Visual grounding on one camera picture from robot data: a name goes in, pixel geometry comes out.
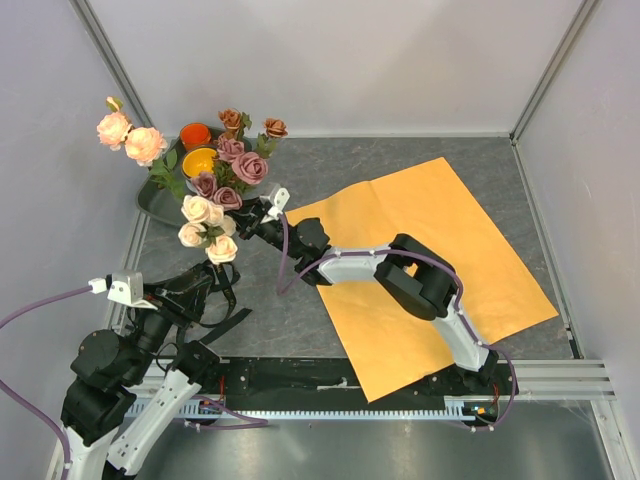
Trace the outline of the mauve purple rose stem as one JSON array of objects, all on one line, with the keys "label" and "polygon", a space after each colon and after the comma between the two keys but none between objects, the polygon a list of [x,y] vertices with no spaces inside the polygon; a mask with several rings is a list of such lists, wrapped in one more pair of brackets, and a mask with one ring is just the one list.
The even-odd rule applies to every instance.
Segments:
[{"label": "mauve purple rose stem", "polygon": [[243,195],[266,178],[270,154],[249,150],[242,141],[224,136],[214,150],[216,156],[207,157],[211,165],[191,177],[192,189],[225,211],[239,210]]}]

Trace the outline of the peach pink rose stem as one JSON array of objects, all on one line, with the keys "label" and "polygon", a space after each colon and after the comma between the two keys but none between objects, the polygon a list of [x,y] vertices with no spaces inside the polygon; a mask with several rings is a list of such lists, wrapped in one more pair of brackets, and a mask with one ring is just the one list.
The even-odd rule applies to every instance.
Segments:
[{"label": "peach pink rose stem", "polygon": [[112,151],[123,149],[128,158],[148,171],[153,183],[181,202],[185,196],[184,183],[174,175],[178,154],[169,149],[164,135],[154,127],[135,127],[119,98],[108,96],[105,104],[109,113],[96,127],[100,144]]}]

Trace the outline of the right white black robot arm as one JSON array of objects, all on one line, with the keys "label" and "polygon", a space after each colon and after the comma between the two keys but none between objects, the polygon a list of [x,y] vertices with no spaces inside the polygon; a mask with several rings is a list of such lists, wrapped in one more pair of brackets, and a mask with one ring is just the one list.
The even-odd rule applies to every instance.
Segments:
[{"label": "right white black robot arm", "polygon": [[291,226],[264,198],[246,201],[231,217],[241,239],[257,236],[278,249],[281,267],[289,258],[297,262],[294,281],[311,286],[377,283],[406,313],[432,323],[453,355],[465,391],[481,393],[493,383],[499,355],[466,318],[461,279],[452,265],[410,235],[398,234],[379,247],[335,247],[318,218]]}]

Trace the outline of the orange wrapping paper sheet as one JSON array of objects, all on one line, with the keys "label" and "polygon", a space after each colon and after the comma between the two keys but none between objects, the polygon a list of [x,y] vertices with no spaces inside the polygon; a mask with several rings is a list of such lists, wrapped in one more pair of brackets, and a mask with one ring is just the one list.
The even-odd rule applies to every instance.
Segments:
[{"label": "orange wrapping paper sheet", "polygon": [[[443,158],[351,185],[286,215],[292,225],[319,218],[338,247],[377,247],[411,235],[454,267],[465,316],[490,344],[557,314]],[[319,294],[368,401],[452,364],[435,327],[406,313],[378,283],[341,283]]]}]

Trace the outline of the cream white rose stem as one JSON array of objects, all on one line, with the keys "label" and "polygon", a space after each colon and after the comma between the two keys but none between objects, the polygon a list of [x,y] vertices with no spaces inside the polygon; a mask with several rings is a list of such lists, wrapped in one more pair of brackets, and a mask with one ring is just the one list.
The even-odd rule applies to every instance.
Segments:
[{"label": "cream white rose stem", "polygon": [[222,206],[201,196],[186,195],[181,213],[186,222],[178,231],[178,239],[184,247],[203,249],[214,265],[235,260],[238,252],[233,239],[236,224]]}]

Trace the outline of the black ribbon with gold text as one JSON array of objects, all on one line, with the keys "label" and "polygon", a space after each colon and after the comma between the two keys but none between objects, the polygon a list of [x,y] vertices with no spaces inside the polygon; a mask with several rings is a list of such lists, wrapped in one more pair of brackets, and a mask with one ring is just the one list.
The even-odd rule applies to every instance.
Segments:
[{"label": "black ribbon with gold text", "polygon": [[207,330],[207,333],[199,339],[199,342],[203,345],[210,345],[222,338],[245,321],[253,312],[250,308],[237,308],[238,300],[233,287],[239,282],[241,275],[233,263],[213,265],[212,273],[214,282],[209,293],[222,294],[226,301],[227,309],[224,317],[216,323],[197,322],[197,325]]}]

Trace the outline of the brown rose stem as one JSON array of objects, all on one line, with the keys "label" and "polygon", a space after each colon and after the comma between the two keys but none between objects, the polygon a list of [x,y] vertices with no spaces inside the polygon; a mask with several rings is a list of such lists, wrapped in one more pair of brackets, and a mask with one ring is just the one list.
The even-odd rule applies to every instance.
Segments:
[{"label": "brown rose stem", "polygon": [[[252,130],[253,122],[248,113],[233,108],[218,112],[223,126],[223,133],[216,140],[220,159],[230,162],[240,154],[248,152],[246,134]],[[280,140],[288,135],[286,123],[277,118],[266,118],[262,130],[257,133],[253,152],[259,157],[268,159],[275,151]]]}]

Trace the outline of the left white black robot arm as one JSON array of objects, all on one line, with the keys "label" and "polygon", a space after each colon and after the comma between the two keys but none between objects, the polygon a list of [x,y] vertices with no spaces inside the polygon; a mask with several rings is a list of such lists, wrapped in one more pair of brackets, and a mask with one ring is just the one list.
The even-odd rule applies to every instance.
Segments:
[{"label": "left white black robot arm", "polygon": [[169,330],[201,318],[215,282],[213,269],[203,264],[162,282],[146,283],[131,270],[89,281],[92,293],[131,308],[135,318],[125,336],[110,329],[89,334],[71,364],[76,379],[61,413],[68,439],[64,478],[135,478],[179,410],[216,388],[219,356],[199,341],[184,343],[142,413],[120,428],[137,399],[131,389],[142,383]]}]

